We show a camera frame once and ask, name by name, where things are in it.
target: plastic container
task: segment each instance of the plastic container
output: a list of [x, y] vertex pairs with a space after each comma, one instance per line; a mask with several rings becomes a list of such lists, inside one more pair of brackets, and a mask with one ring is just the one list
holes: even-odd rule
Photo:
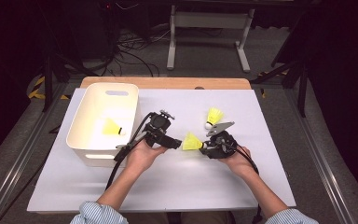
[[[67, 145], [86, 165], [115, 165], [117, 146], [126, 145], [140, 123], [138, 92], [137, 86], [128, 83], [102, 82], [87, 87], [66, 137]], [[119, 134], [115, 124], [125, 134]]]

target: yellow shuttlecock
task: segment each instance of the yellow shuttlecock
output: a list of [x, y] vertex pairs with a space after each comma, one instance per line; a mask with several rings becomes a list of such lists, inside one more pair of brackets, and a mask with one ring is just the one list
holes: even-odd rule
[[112, 119], [106, 119], [105, 124], [103, 126], [104, 134], [120, 134], [124, 135], [126, 132], [118, 126]]
[[221, 118], [223, 117], [223, 112], [216, 107], [211, 107], [208, 111], [208, 118], [205, 123], [205, 129], [210, 130]]
[[196, 135], [193, 133], [188, 133], [185, 137], [185, 140], [183, 140], [183, 150], [196, 150], [203, 148], [205, 144], [201, 142]]

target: striped sleeve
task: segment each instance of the striped sleeve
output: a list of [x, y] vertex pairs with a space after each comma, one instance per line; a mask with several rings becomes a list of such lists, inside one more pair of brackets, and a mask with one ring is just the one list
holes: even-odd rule
[[305, 216], [296, 209], [286, 209], [273, 217], [270, 217], [266, 224], [285, 223], [285, 224], [317, 224], [318, 222]]
[[128, 224], [127, 219], [109, 205], [85, 202], [71, 224]]

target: floor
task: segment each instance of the floor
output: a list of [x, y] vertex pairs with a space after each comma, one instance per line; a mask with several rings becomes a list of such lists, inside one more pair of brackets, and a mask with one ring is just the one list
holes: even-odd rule
[[[233, 47], [240, 34], [215, 29], [181, 30], [175, 68], [167, 70], [167, 31], [164, 27], [157, 28], [156, 38], [152, 38], [156, 42], [145, 48], [135, 49], [124, 44], [121, 48], [149, 63], [154, 77], [254, 79], [259, 73], [272, 70], [270, 64], [289, 34], [284, 28], [252, 29], [245, 44], [245, 53], [251, 66], [251, 72], [246, 74], [241, 71]], [[105, 76], [151, 76], [149, 68], [130, 54], [122, 53], [122, 57], [117, 58], [125, 63], [114, 61], [106, 70], [95, 73]], [[84, 62], [86, 67], [98, 63], [101, 62]], [[72, 74], [68, 83], [55, 82], [56, 94], [70, 96], [83, 77]], [[320, 223], [358, 223], [358, 184], [334, 145], [310, 83], [307, 88], [306, 118], [303, 119], [296, 110], [297, 87], [284, 90], [280, 85], [281, 79], [275, 77], [252, 88], [287, 173], [297, 209]], [[30, 83], [30, 90], [37, 80], [38, 77]], [[74, 214], [39, 215], [26, 212], [26, 207], [44, 159], [54, 142], [56, 134], [53, 131], [61, 124], [70, 99], [55, 101], [46, 112], [42, 112], [43, 100], [33, 98], [31, 101], [0, 146], [0, 223], [69, 223]], [[251, 223], [255, 210], [233, 213], [237, 223]]]

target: yellow and black hazard tape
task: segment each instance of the yellow and black hazard tape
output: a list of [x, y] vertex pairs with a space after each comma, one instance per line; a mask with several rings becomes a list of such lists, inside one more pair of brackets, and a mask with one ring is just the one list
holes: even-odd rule
[[[36, 99], [41, 99], [41, 100], [46, 99], [46, 94], [37, 93], [39, 91], [39, 88], [42, 86], [44, 81], [45, 81], [45, 75], [42, 74], [42, 75], [40, 75], [40, 77], [36, 81], [36, 83], [34, 84], [34, 87], [31, 90], [31, 93], [28, 94], [28, 98], [30, 98], [30, 99], [36, 98]], [[72, 95], [62, 95], [61, 96], [62, 100], [70, 100], [71, 98], [72, 98]]]
[[[261, 72], [261, 73], [259, 73], [257, 76], [258, 76], [258, 77], [262, 77], [262, 76], [265, 76], [266, 74], [268, 74], [268, 72]], [[286, 76], [286, 75], [287, 75], [287, 71], [284, 71], [284, 72], [281, 72], [280, 74], [278, 74], [277, 76]], [[264, 89], [261, 88], [260, 91], [261, 91], [261, 96], [262, 96], [263, 98], [266, 98], [267, 95], [266, 95], [266, 92], [264, 91]]]

